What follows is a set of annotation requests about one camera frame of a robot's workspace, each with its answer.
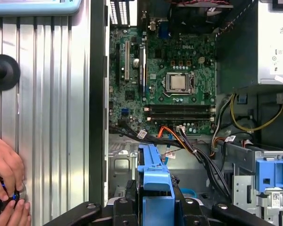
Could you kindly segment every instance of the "yellow wire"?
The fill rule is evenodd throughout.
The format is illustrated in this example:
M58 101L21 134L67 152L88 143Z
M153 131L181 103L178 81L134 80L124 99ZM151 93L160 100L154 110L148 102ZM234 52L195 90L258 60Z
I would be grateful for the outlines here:
M237 121L235 120L235 115L234 115L234 101L235 101L235 97L236 97L236 95L233 95L233 96L232 96L231 103L230 103L231 116L232 116L232 119L233 119L234 124L235 124L239 129L244 130L244 131L246 131L246 132L249 132L249 131L250 131L250 132L254 132L254 131L257 131L257 130L260 130L260 129L265 128L266 126L270 125L273 121L275 121L276 118L278 118L279 115L280 115L280 114L282 113L282 111L283 111L283 105L282 105L282 106L281 106L281 109L280 109L280 111L279 111L279 113L278 113L274 118L272 118L270 121L266 122L265 124L263 124L262 126L259 126L259 127L257 127L257 128L249 129L249 128L246 128L246 127L243 127L243 126L239 125L239 124L237 123Z

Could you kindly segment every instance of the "blue port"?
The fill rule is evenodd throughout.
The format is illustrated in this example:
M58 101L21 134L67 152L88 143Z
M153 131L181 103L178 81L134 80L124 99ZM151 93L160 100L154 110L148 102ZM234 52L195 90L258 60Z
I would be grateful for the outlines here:
M160 39L169 38L169 22L161 22L158 27L158 37Z
M121 114L122 115L129 115L129 108L122 108Z

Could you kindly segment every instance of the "blue connector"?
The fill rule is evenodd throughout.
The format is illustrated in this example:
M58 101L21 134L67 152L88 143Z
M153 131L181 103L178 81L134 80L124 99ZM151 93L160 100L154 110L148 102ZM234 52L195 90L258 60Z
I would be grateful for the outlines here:
M264 192L267 188L283 189L283 160L256 161L256 190Z
M128 108L122 108L121 109L121 114L122 115L129 115L129 109Z
M162 191L166 196L142 198L142 222L145 226L175 225L175 194L170 172L161 162L158 149L154 145L139 145L143 150L144 165L137 167L143 173L143 189L146 191Z

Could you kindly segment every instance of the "black knob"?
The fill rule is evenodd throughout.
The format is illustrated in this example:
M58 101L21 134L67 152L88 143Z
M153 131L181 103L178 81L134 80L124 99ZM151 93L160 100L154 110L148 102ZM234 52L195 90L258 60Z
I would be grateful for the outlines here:
M0 54L0 91L13 88L20 80L20 67L17 61Z

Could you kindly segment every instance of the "expansion slot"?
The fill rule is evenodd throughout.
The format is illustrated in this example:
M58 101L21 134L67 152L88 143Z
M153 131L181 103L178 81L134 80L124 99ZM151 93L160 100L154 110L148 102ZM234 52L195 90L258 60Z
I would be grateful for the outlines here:
M146 92L146 48L140 46L140 74L139 74L139 93L145 96Z
M125 42L125 81L130 79L130 41Z
M119 77L120 77L120 62L121 53L120 53L120 44L116 45L116 65L115 65L115 83L119 87Z

